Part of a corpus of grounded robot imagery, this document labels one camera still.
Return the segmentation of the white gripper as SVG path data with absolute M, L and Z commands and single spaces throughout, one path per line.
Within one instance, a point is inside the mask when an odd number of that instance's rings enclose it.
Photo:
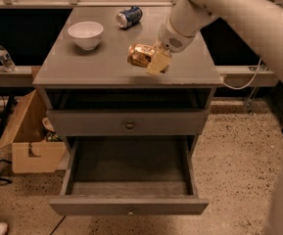
M 171 53 L 184 51 L 193 41 L 195 35 L 200 30 L 196 23 L 186 20 L 174 21 L 168 15 L 161 24 L 155 46 L 148 48 L 146 57 L 149 62 L 147 73 L 158 75 L 165 72 L 171 62 Z

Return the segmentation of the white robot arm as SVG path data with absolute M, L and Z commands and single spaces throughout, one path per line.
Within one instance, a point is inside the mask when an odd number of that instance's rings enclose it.
M 156 74 L 196 33 L 223 18 L 283 83 L 283 9 L 268 0 L 178 0 L 162 24 L 148 71 Z M 283 235 L 283 170 L 272 197 L 265 235 Z

